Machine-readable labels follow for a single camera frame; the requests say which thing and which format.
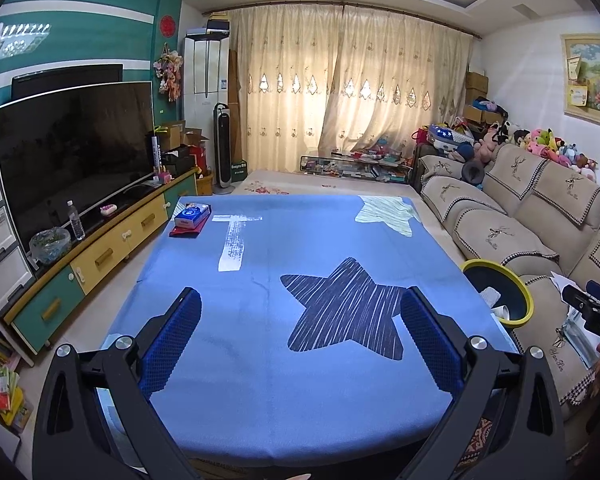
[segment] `blue gripper pad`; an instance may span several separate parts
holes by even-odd
[[[400,315],[438,388],[456,398],[464,389],[462,357],[434,318],[436,314],[408,288],[400,300]]]
[[[149,400],[162,390],[196,329],[202,314],[202,300],[196,290],[180,301],[142,358],[142,377],[138,387]]]

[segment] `television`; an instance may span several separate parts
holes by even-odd
[[[0,177],[23,245],[67,225],[68,200],[83,215],[148,178],[153,130],[151,82],[81,86],[0,106]]]
[[[74,86],[121,81],[122,65],[119,63],[65,66],[14,77],[11,79],[11,100]]]

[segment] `sofa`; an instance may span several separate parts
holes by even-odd
[[[567,431],[568,451],[576,452],[586,442],[593,370],[558,332],[569,308],[550,276],[567,276],[583,289],[589,280],[600,283],[600,186],[513,144],[497,147],[482,190],[462,181],[461,171],[459,162],[424,156],[416,190],[465,257],[498,262],[528,286],[534,314],[511,335],[521,351],[543,349],[566,429],[578,428]]]

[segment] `yellow drawer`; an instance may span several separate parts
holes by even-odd
[[[113,267],[131,252],[129,244],[123,237],[123,233],[127,230],[125,221],[120,222],[71,262],[71,268],[85,294],[88,294]]]
[[[120,222],[120,225],[123,226],[123,237],[129,244],[129,251],[138,247],[166,221],[167,208],[163,195],[160,195]]]

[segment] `silver bolt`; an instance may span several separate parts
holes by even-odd
[[[131,346],[133,340],[128,335],[123,335],[116,340],[116,348],[119,350],[126,350]]]
[[[66,357],[67,355],[69,355],[70,351],[71,347],[69,345],[62,345],[58,347],[58,350],[56,350],[56,355],[58,357]]]
[[[471,346],[476,350],[484,350],[487,348],[487,340],[477,335],[476,337],[471,338]]]
[[[536,359],[542,359],[544,357],[544,352],[537,346],[532,346],[529,353],[531,354],[531,357],[535,357]]]

